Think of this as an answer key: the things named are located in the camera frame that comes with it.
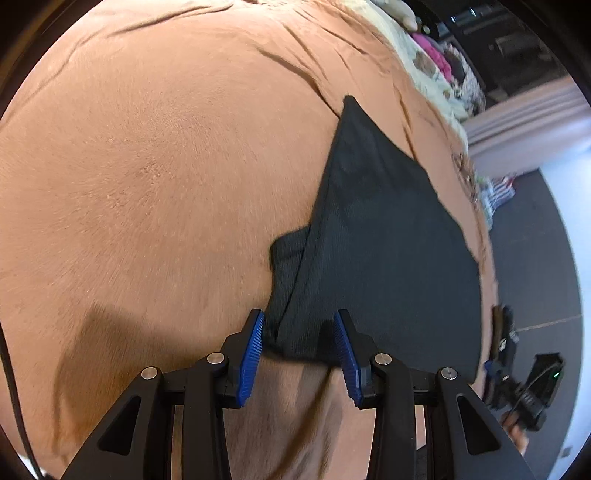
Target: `hand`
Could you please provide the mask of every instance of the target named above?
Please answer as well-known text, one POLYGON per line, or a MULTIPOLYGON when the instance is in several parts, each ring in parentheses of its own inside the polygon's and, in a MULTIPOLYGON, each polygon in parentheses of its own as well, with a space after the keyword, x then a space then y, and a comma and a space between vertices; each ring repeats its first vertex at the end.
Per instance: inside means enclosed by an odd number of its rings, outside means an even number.
POLYGON ((513 441, 519 453, 521 455, 525 455, 525 451, 527 450, 527 446, 530 444, 530 440, 527 437, 527 434, 523 431, 523 429, 519 426, 518 421, 519 415, 513 412, 509 415, 509 412, 505 412, 501 416, 501 426, 503 430, 507 432, 509 438, 513 441))

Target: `white wall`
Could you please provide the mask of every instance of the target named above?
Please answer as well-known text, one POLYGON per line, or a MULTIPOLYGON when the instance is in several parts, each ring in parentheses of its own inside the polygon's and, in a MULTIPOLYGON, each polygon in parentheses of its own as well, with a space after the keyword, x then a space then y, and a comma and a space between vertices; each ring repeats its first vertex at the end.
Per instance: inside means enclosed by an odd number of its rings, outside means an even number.
POLYGON ((548 480, 559 480, 591 432, 591 151, 540 168, 562 217, 573 252, 583 318, 583 352, 579 390, 563 443, 570 455, 559 458, 548 480))

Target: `pink cloth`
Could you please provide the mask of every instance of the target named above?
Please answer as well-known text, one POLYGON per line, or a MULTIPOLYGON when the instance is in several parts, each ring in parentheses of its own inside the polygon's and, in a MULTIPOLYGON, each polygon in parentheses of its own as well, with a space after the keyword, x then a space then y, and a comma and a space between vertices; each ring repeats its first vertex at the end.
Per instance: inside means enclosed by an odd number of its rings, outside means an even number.
POLYGON ((431 45, 431 42, 429 42, 424 35, 421 35, 420 33, 413 33, 411 35, 413 36, 414 41, 418 43, 418 46, 421 47, 425 53, 431 57, 432 61, 435 62, 435 65, 441 70, 445 79, 451 83, 453 80, 452 67, 449 65, 446 58, 439 53, 433 45, 431 45))

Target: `gray floor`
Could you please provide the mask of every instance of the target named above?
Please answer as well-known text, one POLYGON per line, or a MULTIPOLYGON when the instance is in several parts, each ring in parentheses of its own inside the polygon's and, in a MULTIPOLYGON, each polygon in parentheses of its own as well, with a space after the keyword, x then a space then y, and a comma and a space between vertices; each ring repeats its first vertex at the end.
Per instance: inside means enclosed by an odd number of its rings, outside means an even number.
POLYGON ((511 305, 519 331, 514 376, 525 381, 537 353, 560 352, 566 366, 540 432, 530 432, 525 459, 545 480, 569 427, 579 383, 582 320, 570 245, 539 172, 515 181, 516 195, 495 213, 491 241, 499 301, 511 305))

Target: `black electronic device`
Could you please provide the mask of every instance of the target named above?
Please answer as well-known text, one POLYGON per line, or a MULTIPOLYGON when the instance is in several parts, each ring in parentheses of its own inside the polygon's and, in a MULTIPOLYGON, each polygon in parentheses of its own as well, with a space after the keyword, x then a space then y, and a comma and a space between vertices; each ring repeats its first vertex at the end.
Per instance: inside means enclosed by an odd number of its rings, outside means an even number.
POLYGON ((536 355, 525 384, 515 380, 510 370, 497 361, 486 362, 485 368, 498 394, 506 399, 511 411, 517 412, 519 423, 527 430, 540 430, 562 378, 564 360, 560 354, 536 355))

